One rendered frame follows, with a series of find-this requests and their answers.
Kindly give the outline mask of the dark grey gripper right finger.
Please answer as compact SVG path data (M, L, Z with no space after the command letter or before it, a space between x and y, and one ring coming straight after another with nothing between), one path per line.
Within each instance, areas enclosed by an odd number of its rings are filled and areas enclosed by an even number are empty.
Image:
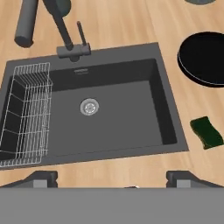
M166 186L174 188L220 187L222 185L196 177L190 171L168 171Z

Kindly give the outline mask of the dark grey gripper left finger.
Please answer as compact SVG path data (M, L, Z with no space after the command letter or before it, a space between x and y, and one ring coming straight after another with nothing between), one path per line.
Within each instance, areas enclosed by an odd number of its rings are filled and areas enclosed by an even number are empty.
M4 188L57 188L57 171L34 171L28 177L3 185Z

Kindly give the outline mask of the green sponge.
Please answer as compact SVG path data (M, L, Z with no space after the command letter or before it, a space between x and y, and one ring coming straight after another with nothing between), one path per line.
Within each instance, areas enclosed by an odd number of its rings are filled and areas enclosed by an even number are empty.
M194 134L202 142L204 150L224 144L224 138L221 136L219 131L211 124L207 116L191 120L190 126Z

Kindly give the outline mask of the silver sink drain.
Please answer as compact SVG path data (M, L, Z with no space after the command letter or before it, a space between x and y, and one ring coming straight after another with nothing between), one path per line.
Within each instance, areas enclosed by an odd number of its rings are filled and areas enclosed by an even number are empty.
M99 110L99 103L96 99L87 98L83 100L80 104L80 112L84 116L92 116Z

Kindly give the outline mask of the dark grey sink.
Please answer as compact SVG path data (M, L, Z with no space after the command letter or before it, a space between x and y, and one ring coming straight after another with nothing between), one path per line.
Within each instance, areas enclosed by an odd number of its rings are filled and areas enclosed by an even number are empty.
M52 80L47 155L39 164L0 171L187 151L158 44L94 50L77 62L56 55L10 60L0 88L0 122L14 68L45 62ZM87 98L100 105L94 115L80 111Z

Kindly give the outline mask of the black pan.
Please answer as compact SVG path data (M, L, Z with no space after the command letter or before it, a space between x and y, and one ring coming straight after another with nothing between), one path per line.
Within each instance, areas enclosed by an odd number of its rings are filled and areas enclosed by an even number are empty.
M191 81L209 88L224 88L224 33L191 34L180 44L177 61Z

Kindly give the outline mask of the dark grey tap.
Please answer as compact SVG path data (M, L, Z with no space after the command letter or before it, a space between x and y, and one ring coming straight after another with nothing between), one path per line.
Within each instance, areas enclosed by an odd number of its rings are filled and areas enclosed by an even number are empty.
M59 6L56 0L43 0L43 3L52 15L54 23L57 25L60 36L63 39L64 46L58 46L56 51L60 59L69 58L72 62L77 62L81 56L88 56L91 54L90 44L86 41L81 22L77 22L78 31L82 43L75 45L68 33L63 17L60 13Z

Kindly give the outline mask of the dark grey cylinder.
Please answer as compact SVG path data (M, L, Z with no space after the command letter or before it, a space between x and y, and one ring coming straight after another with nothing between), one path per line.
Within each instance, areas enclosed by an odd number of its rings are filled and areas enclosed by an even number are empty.
M14 41L23 48L33 44L33 33L39 0L22 0Z

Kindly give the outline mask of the grey round object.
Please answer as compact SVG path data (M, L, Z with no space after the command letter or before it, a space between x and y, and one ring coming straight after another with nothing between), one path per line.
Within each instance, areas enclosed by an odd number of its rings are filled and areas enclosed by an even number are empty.
M185 0L186 2L190 4L195 4L195 5L204 5L204 4L210 4L213 3L216 0Z

